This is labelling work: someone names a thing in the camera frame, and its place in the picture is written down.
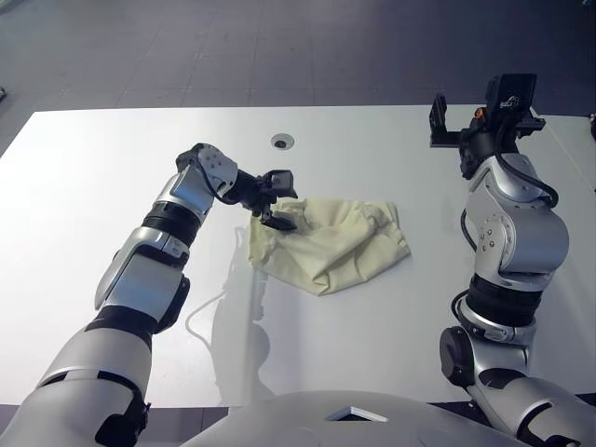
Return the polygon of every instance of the crumpled fabric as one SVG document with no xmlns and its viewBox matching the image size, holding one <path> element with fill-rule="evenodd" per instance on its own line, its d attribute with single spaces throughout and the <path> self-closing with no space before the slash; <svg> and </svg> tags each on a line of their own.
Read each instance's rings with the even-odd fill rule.
<svg viewBox="0 0 596 447">
<path fill-rule="evenodd" d="M 274 230 L 252 217 L 249 260 L 316 295 L 366 282 L 410 253 L 391 202 L 283 199 L 272 210 L 290 216 L 297 229 Z"/>
</svg>

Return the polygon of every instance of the table surface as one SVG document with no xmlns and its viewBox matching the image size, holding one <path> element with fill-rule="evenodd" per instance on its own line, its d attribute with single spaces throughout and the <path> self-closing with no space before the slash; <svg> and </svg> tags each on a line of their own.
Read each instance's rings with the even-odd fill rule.
<svg viewBox="0 0 596 447">
<path fill-rule="evenodd" d="M 449 106 L 451 128 L 473 106 Z M 154 337 L 147 399 L 159 407 L 241 405 L 298 390 L 356 389 L 463 400 L 441 375 L 449 303 L 473 253 L 459 229 L 467 199 L 455 149 L 428 147 L 429 106 L 137 109 L 32 116 L 0 159 L 0 402 L 20 403 L 95 315 L 114 252 L 175 171 L 210 142 L 253 174 L 292 169 L 300 197 L 396 203 L 412 255 L 369 283 L 317 297 L 254 272 L 249 214 L 216 204 L 191 250 L 178 323 Z M 582 118 L 552 117 L 576 122 Z M 270 144 L 288 132 L 296 145 Z M 575 141 L 593 150 L 587 136 Z M 569 256 L 543 295 L 532 374 L 596 388 L 596 206 L 581 162 L 550 125 L 520 149 L 561 195 Z"/>
</svg>

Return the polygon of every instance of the robotic arm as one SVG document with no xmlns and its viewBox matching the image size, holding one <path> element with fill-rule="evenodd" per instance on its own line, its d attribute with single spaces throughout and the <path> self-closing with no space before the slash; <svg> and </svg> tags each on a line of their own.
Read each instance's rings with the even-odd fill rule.
<svg viewBox="0 0 596 447">
<path fill-rule="evenodd" d="M 462 230 L 476 252 L 469 289 L 452 310 L 461 326 L 440 338 L 443 374 L 461 386 L 493 427 L 536 446 L 594 445 L 596 410 L 545 380 L 527 377 L 542 291 L 562 264 L 569 236 L 552 209 L 556 191 L 537 179 L 517 137 L 541 130 L 532 117 L 535 75 L 504 74 L 469 129 L 448 132 L 441 95 L 430 115 L 431 146 L 458 147 L 469 180 Z M 466 229 L 473 222 L 478 243 Z"/>
<path fill-rule="evenodd" d="M 293 229 L 269 208 L 278 197 L 296 197 L 290 171 L 255 178 L 203 143 L 181 154 L 176 166 L 103 275 L 98 316 L 54 359 L 0 437 L 3 447 L 134 445 L 147 423 L 152 336 L 180 313 L 190 288 L 182 270 L 213 199 L 241 203 L 262 224 Z"/>
</svg>

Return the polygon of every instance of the black cable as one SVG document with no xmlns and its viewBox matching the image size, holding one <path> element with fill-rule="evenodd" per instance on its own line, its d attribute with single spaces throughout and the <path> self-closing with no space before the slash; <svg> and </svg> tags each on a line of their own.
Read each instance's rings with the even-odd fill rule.
<svg viewBox="0 0 596 447">
<path fill-rule="evenodd" d="M 476 249 L 477 249 L 476 243 L 472 240 L 472 236 L 470 236 L 469 232 L 467 231 L 466 216 L 467 216 L 467 212 L 466 212 L 466 209 L 464 209 L 462 211 L 461 217 L 459 218 L 459 224 L 462 227 L 462 233 L 464 233 L 464 237 L 466 238 L 467 243 L 474 251 L 476 251 Z"/>
<path fill-rule="evenodd" d="M 460 300 L 460 298 L 462 298 L 464 295 L 466 295 L 469 292 L 469 289 L 465 289 L 464 291 L 459 292 L 455 298 L 453 298 L 453 300 L 451 301 L 451 311 L 454 314 L 456 319 L 459 319 L 459 317 L 457 316 L 457 302 Z"/>
<path fill-rule="evenodd" d="M 502 155 L 503 148 L 501 147 L 501 144 L 503 143 L 503 137 L 505 135 L 506 129 L 507 129 L 507 121 L 504 121 L 503 124 L 501 124 L 501 127 L 499 128 L 498 132 L 496 133 L 496 140 L 495 140 L 496 151 L 494 151 L 494 156 L 496 158 L 496 161 L 499 163 L 499 166 L 502 169 L 508 170 L 513 175 L 519 177 L 523 181 L 525 181 L 525 182 L 541 189 L 545 193 L 547 193 L 549 195 L 549 198 L 546 199 L 547 205 L 549 206 L 549 208 L 555 208 L 557 206 L 557 204 L 559 203 L 559 194 L 557 193 L 557 191 L 555 191 L 555 189 L 552 186 L 550 186 L 544 182 L 540 182 L 538 179 L 535 179 L 534 177 L 529 176 L 525 172 L 521 172 L 520 170 L 513 168 L 511 165 L 509 165 L 509 163 L 506 161 L 506 159 L 503 158 L 503 155 Z"/>
<path fill-rule="evenodd" d="M 207 176 L 207 172 L 205 172 L 205 168 L 203 168 L 203 165 L 201 165 L 200 162 L 196 163 L 195 166 L 198 167 L 198 170 L 200 170 L 201 174 L 203 175 L 203 180 L 205 181 L 205 184 L 207 185 L 207 188 L 209 189 L 209 192 L 215 197 L 217 198 L 220 202 L 224 203 L 225 205 L 236 205 L 238 202 L 235 202 L 234 200 L 228 200 L 227 198 L 221 197 L 217 191 L 215 191 L 215 189 L 213 189 L 213 186 L 211 186 L 211 182 L 209 181 L 209 177 Z"/>
</svg>

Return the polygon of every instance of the gray floor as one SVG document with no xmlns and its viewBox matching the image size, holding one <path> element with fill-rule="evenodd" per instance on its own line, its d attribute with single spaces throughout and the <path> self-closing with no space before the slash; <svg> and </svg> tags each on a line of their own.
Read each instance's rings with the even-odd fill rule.
<svg viewBox="0 0 596 447">
<path fill-rule="evenodd" d="M 594 66 L 580 0 L 13 0 L 0 154 L 35 110 L 481 102 L 507 71 L 585 115 Z"/>
</svg>

